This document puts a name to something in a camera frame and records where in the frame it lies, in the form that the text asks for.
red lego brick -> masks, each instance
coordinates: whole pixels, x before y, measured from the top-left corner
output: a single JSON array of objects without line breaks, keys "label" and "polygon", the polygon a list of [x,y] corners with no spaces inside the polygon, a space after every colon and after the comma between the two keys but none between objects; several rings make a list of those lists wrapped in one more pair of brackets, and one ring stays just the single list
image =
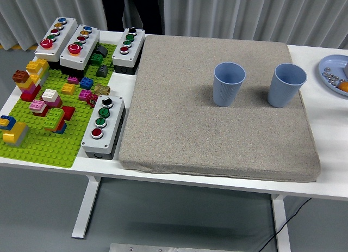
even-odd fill
[{"label": "red lego brick", "polygon": [[61,131],[61,129],[63,128],[65,124],[64,118],[61,120],[61,122],[59,123],[57,129],[55,131]]},{"label": "red lego brick", "polygon": [[37,94],[39,93],[40,89],[41,89],[41,86],[38,85],[32,94],[29,94],[29,93],[22,93],[21,99],[22,99],[23,101],[32,102],[32,101],[35,99],[35,97],[37,96]]},{"label": "red lego brick", "polygon": [[71,120],[71,117],[75,112],[75,107],[63,106],[62,110],[64,111],[63,120]]},{"label": "red lego brick", "polygon": [[26,71],[20,71],[17,70],[15,72],[15,74],[13,74],[12,79],[14,80],[14,82],[17,83],[25,83],[29,78],[29,73],[27,73]]},{"label": "red lego brick", "polygon": [[42,112],[42,113],[33,112],[33,114],[34,114],[35,116],[38,116],[38,117],[44,117],[44,116],[46,116],[47,112],[48,112],[48,107],[46,106],[46,107],[43,109],[43,112]]}]

gray control box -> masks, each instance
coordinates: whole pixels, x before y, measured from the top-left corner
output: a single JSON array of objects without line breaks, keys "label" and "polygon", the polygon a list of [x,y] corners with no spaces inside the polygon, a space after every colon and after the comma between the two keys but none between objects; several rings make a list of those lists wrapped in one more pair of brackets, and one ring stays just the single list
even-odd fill
[{"label": "gray control box", "polygon": [[[73,44],[77,41],[77,37],[80,36],[80,33],[84,30],[84,27],[88,27],[91,29],[91,33],[89,34],[88,38],[85,40],[85,44],[83,44],[83,48],[80,51],[79,54],[71,54],[68,50],[68,46],[70,44]],[[79,25],[71,37],[70,41],[67,43],[67,46],[65,46],[62,54],[60,55],[60,65],[69,67],[76,70],[84,70],[87,62],[92,55],[92,52],[94,48],[97,45],[97,42],[99,42],[100,38],[100,30],[89,27],[86,25]]]},{"label": "gray control box", "polygon": [[125,115],[123,98],[98,97],[81,142],[88,157],[113,159]]},{"label": "gray control box", "polygon": [[132,42],[132,46],[129,48],[128,54],[121,54],[120,48],[123,47],[123,42],[126,40],[126,36],[129,34],[129,28],[126,28],[123,35],[117,44],[116,50],[113,54],[113,64],[115,66],[122,67],[134,67],[135,62],[138,58],[140,50],[145,41],[145,31],[141,29],[136,29],[136,36]]},{"label": "gray control box", "polygon": [[[63,19],[63,17],[57,17],[57,19],[55,19],[54,23],[49,28],[43,39],[51,35],[51,30],[55,29],[55,25],[59,23],[59,19]],[[35,56],[38,59],[44,59],[48,62],[59,62],[61,53],[63,52],[65,46],[67,45],[68,41],[77,28],[77,22],[75,18],[65,19],[66,24],[64,24],[63,29],[59,31],[59,35],[56,36],[56,41],[53,43],[51,48],[45,49],[41,45],[38,45],[35,51]]]}]

red button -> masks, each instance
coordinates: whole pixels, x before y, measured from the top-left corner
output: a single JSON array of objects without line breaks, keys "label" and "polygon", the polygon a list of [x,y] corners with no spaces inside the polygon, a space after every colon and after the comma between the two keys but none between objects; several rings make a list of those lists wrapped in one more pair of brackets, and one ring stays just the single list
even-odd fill
[{"label": "red button", "polygon": [[58,36],[58,35],[59,35],[59,33],[60,33],[60,31],[59,31],[59,30],[57,30],[57,29],[53,29],[53,30],[51,30],[51,34],[52,34],[52,35],[54,35],[54,36]]},{"label": "red button", "polygon": [[67,47],[67,49],[71,54],[79,54],[82,48],[77,44],[71,44]]},{"label": "red button", "polygon": [[121,48],[120,48],[120,53],[121,53],[121,54],[127,54],[128,52],[129,52],[128,47],[121,47]]},{"label": "red button", "polygon": [[49,49],[52,47],[53,45],[53,41],[51,39],[43,39],[40,42],[41,47],[45,48],[45,49]]},{"label": "red button", "polygon": [[82,44],[86,43],[86,38],[85,37],[82,37],[82,36],[78,36],[76,38],[77,41],[81,42]]},{"label": "red button", "polygon": [[91,134],[93,139],[100,139],[103,136],[103,130],[101,128],[94,128]]}]

dark pants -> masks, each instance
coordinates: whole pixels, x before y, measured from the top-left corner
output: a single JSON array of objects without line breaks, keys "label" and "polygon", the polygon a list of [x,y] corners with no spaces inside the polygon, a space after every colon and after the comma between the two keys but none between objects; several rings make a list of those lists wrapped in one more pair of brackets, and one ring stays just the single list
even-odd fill
[{"label": "dark pants", "polygon": [[[123,11],[125,10],[125,0],[102,0],[105,16],[107,19],[108,30],[123,32]],[[140,15],[143,29],[148,34],[162,34],[162,23],[159,13],[158,0],[133,0]]]}]

blue plastic cup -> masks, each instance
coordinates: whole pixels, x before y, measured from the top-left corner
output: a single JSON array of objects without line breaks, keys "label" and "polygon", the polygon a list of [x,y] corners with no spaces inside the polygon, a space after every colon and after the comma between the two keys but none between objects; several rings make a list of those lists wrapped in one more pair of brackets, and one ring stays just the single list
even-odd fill
[{"label": "blue plastic cup", "polygon": [[285,107],[306,82],[306,72],[295,64],[279,64],[273,74],[268,103],[276,108]]},{"label": "blue plastic cup", "polygon": [[214,69],[213,100],[215,104],[220,107],[230,106],[245,76],[245,70],[237,63],[218,64]]}]

